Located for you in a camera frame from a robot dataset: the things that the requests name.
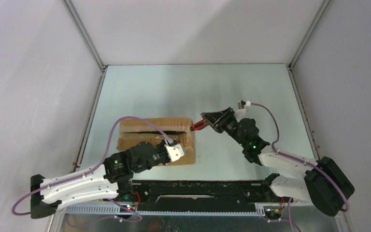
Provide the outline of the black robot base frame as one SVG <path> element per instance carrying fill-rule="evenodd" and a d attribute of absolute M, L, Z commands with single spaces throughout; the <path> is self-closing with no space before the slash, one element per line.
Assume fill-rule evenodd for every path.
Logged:
<path fill-rule="evenodd" d="M 133 192 L 83 203 L 69 213 L 130 216 L 264 216 L 287 209 L 289 197 L 277 197 L 259 180 L 134 180 Z"/>

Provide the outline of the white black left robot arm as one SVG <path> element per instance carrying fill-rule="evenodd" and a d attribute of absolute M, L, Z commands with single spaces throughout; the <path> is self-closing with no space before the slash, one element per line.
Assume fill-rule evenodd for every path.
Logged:
<path fill-rule="evenodd" d="M 183 155 L 179 143 L 140 142 L 107 157 L 98 168 L 93 166 L 56 178 L 36 174 L 30 178 L 30 217 L 47 217 L 70 205 L 93 200 L 118 197 L 128 201 L 133 196 L 131 179 L 135 173 L 177 161 Z"/>

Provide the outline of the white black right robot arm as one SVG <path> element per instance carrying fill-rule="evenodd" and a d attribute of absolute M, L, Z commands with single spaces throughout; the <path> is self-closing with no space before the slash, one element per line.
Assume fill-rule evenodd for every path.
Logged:
<path fill-rule="evenodd" d="M 230 107 L 201 113 L 201 117 L 204 126 L 210 126 L 217 133 L 225 132 L 236 141 L 248 162 L 289 174 L 286 177 L 272 173 L 262 182 L 264 200 L 274 202 L 279 197 L 297 199 L 311 203 L 330 217 L 348 210 L 348 200 L 356 189 L 333 159 L 308 159 L 278 150 L 259 136 L 254 119 L 237 119 Z"/>

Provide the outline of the red black utility knife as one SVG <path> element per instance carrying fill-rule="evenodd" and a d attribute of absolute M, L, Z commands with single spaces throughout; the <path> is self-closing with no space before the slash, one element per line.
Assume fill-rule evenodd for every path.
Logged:
<path fill-rule="evenodd" d="M 195 124 L 193 124 L 191 127 L 190 127 L 190 130 L 191 131 L 200 131 L 202 129 L 204 129 L 205 127 L 209 126 L 208 122 L 203 119 Z"/>

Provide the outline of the brown cardboard express box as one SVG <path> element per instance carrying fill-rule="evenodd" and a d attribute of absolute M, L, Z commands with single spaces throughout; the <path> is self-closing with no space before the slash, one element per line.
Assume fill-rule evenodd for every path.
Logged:
<path fill-rule="evenodd" d="M 177 140 L 184 148 L 185 155 L 169 166 L 193 165 L 196 163 L 195 134 L 191 130 L 193 120 L 185 117 L 147 118 L 146 121 L 157 126 L 173 140 Z M 163 135 L 154 127 L 134 119 L 126 119 L 119 123 L 117 150 L 124 151 L 139 142 L 149 142 L 156 146 L 164 140 Z"/>

